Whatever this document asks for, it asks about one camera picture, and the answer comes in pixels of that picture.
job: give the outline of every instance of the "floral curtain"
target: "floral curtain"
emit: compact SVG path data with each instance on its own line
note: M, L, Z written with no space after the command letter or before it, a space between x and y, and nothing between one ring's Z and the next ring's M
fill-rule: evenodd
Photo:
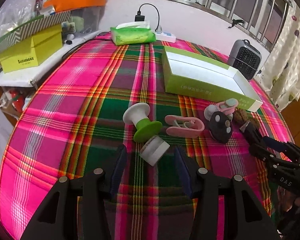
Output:
M300 97L300 8L293 0L279 39L255 80L279 111Z

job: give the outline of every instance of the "plaid tablecloth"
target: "plaid tablecloth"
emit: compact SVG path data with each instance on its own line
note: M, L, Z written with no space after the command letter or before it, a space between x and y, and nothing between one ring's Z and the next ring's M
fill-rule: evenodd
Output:
M172 154L166 153L156 166L149 166L138 154L142 144L132 139L134 126L122 121L125 110L138 102L148 103L149 118L164 127L168 114L204 121L203 110L211 102L165 93L162 45L227 60L181 40L116 47L112 41L95 39L72 54L40 87L11 135L0 170L0 218L15 239L20 239L59 177L83 176L122 143L128 150L128 162L116 199L106 202L112 238L188 239L196 200L182 193ZM292 141L276 107L254 81L251 85L263 101L252 114L261 124L261 133ZM264 165L249 154L238 127L234 126L225 145L212 139L208 130L196 139L170 137L164 129L159 135L170 145L183 145L201 167L216 175L241 174L268 214L274 214L276 188L270 189ZM221 197L219 200L218 239L223 239L224 205Z

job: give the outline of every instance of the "orange container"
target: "orange container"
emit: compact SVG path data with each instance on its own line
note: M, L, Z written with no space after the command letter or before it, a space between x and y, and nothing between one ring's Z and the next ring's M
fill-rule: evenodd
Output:
M56 12L69 11L90 6L104 6L106 0L47 0L43 7L53 5Z

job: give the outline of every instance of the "screw head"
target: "screw head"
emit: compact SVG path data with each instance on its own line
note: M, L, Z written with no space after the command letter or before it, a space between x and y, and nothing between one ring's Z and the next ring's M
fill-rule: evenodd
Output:
M242 181L242 180L243 180L242 176L239 175L239 174L234 175L233 178L234 178L236 181Z
M59 182L64 183L68 180L68 178L66 176L62 176L59 178Z
M229 121L229 120L226 120L225 126L226 126L226 127L230 127L230 121Z
M103 169L101 169L101 168L96 168L96 169L93 171L93 173L96 174L96 175L99 175L99 174L101 174L102 172L103 172Z
M208 173L208 170L206 168L199 168L198 171L201 174L207 174Z

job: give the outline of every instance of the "shelf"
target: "shelf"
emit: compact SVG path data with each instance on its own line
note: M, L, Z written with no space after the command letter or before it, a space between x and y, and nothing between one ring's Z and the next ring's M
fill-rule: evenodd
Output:
M47 58L42 64L37 67L30 67L25 69L20 69L12 71L9 73L0 73L0 86L1 87L33 87L33 83L39 81L45 73L47 73L51 68L53 68L56 63L58 63L64 54L75 46L84 43L89 39L93 39L102 31L96 31L83 36L82 38L77 38L72 40L71 45L64 44L61 49L52 54Z

